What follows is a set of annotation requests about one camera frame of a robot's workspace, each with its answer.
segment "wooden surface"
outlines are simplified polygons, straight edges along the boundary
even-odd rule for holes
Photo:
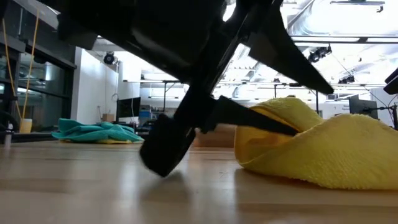
[[[138,145],[58,142],[1,151],[0,223],[398,223],[398,192],[327,190],[189,153],[166,179]]]
[[[210,131],[207,134],[202,134],[197,131],[197,136],[193,140],[193,147],[222,147],[229,148],[229,151],[234,151],[235,141],[235,125],[219,124],[214,131]]]

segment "teal cloth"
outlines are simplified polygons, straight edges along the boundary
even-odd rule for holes
[[[97,140],[112,139],[117,141],[130,140],[132,142],[143,139],[134,134],[134,129],[109,122],[101,124],[85,125],[71,119],[59,119],[59,132],[51,135],[60,140],[71,140],[76,142],[93,142]]]

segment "metal pole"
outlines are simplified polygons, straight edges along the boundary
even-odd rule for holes
[[[19,13],[19,27],[18,27],[18,38],[22,37],[22,20],[24,19],[24,8],[21,8]]]
[[[315,99],[317,101],[317,114],[319,115],[319,99],[318,99],[318,91],[315,91]]]
[[[166,112],[166,92],[167,92],[166,85],[167,82],[164,83],[163,113]]]
[[[398,118],[397,118],[397,106],[394,105],[392,108],[392,117],[394,118],[394,129],[398,131]]]

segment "yellow towel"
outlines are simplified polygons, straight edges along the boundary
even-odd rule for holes
[[[398,132],[380,121],[353,114],[324,121],[296,98],[252,109],[300,134],[237,127],[235,155],[245,169],[331,189],[398,189]]]
[[[66,143],[71,143],[73,141],[71,140],[64,140],[61,139],[61,142],[66,142]],[[104,139],[104,140],[97,140],[97,141],[93,141],[93,142],[86,142],[86,143],[98,143],[98,144],[132,144],[132,143],[142,143],[141,142],[132,142],[130,140],[125,140],[125,141],[118,141],[118,140],[113,140],[113,139]]]

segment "cable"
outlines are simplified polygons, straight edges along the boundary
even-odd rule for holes
[[[131,120],[132,123],[134,122],[134,120],[133,120],[133,117],[134,117],[134,109],[132,108],[132,102],[133,102],[133,101],[134,101],[133,98],[131,98],[131,114],[132,114],[132,117],[130,117],[130,120]]]
[[[35,46],[36,46],[37,27],[38,26],[39,26],[39,9],[37,9],[35,32],[34,32],[34,36],[33,36],[32,58],[30,59],[29,74],[28,74],[28,77],[27,77],[26,97],[25,97],[25,103],[24,103],[24,110],[22,112],[22,120],[25,118],[26,104],[27,104],[27,99],[28,99],[28,96],[29,96],[28,95],[28,91],[29,91],[29,84],[30,84],[30,74],[32,73],[33,58],[35,57]]]
[[[106,98],[108,94],[108,71],[106,70],[106,65],[104,65],[105,68],[105,113],[107,113],[107,101],[108,99]]]
[[[334,55],[334,54],[332,54],[332,56],[336,59],[336,61],[343,67],[343,69],[345,69],[346,70],[346,72],[348,72],[348,74],[350,74],[350,75],[352,75],[353,77],[354,77],[354,80],[356,81],[356,82],[359,82],[356,78],[355,78],[355,76],[351,73],[351,72],[349,72],[348,70],[347,70],[347,68],[336,58],[336,56]],[[363,86],[363,88],[365,89],[365,90],[367,90],[373,97],[375,97],[375,99],[377,99],[378,101],[380,101],[380,103],[382,103],[386,108],[388,108],[388,106],[385,104],[385,103],[383,103],[383,101],[381,101],[375,94],[373,94],[370,90],[368,90],[365,86]],[[390,112],[390,110],[388,110],[388,112],[389,112],[389,114],[390,114],[390,118],[391,118],[391,121],[392,122],[394,122],[394,119],[392,118],[392,115],[391,115],[391,112]]]
[[[115,86],[116,86],[116,88],[114,89],[114,93],[113,93],[113,95],[111,96],[111,100],[113,101],[113,102],[117,102],[118,100],[119,100],[119,94],[118,94],[118,87],[119,87],[119,72],[117,72],[116,73],[117,75],[115,75],[115,77],[116,77],[116,81],[115,81]]]
[[[102,122],[101,106],[97,106],[97,109],[98,109],[99,121]]]
[[[397,98],[397,96],[398,96],[398,94],[396,94],[396,95],[391,99],[390,103],[388,103],[388,108],[390,107],[392,101],[393,101],[395,98]]]
[[[9,54],[8,54],[7,35],[6,35],[6,23],[4,22],[4,19],[2,20],[2,31],[3,31],[3,34],[4,34],[4,43],[5,43],[4,46],[6,48],[8,74],[10,76],[12,94],[14,94],[14,97],[16,97],[17,94],[15,92],[14,79],[12,78],[12,74],[11,74],[10,57],[9,57]],[[17,100],[15,101],[15,105],[16,105],[16,108],[17,108],[17,111],[18,111],[19,119],[22,120],[21,111],[19,110],[19,106],[18,106],[18,101]]]

